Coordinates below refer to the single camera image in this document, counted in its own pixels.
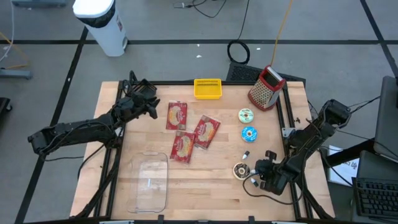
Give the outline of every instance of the trash can lid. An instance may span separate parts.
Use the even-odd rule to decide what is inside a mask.
[[[97,18],[105,15],[113,2],[114,0],[76,0],[73,13],[79,18]]]

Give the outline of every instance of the computer monitor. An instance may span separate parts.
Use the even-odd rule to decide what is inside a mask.
[[[398,154],[398,84],[394,77],[384,77],[381,86],[379,114],[374,140]],[[382,156],[398,161],[385,147],[374,143],[374,150]]]

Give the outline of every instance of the box grater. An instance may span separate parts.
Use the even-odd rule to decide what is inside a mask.
[[[268,65],[260,73],[259,79],[249,91],[248,97],[260,110],[272,109],[285,83],[285,79]]]

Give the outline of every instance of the white cord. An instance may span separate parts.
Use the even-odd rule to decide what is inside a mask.
[[[11,4],[11,24],[12,24],[11,44],[6,50],[6,53],[0,58],[0,62],[7,56],[8,52],[11,50],[12,44],[14,43],[14,5],[12,4],[12,0],[10,0],[10,4]]]

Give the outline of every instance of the plastic storage container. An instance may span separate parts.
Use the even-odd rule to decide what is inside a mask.
[[[193,82],[193,95],[198,100],[216,100],[223,95],[221,79],[199,78]]]
[[[126,30],[115,0],[76,0],[73,13],[85,24],[107,56],[124,54],[127,46]]]
[[[131,159],[131,190],[127,210],[131,213],[161,212],[167,203],[167,156],[159,152],[138,153]]]

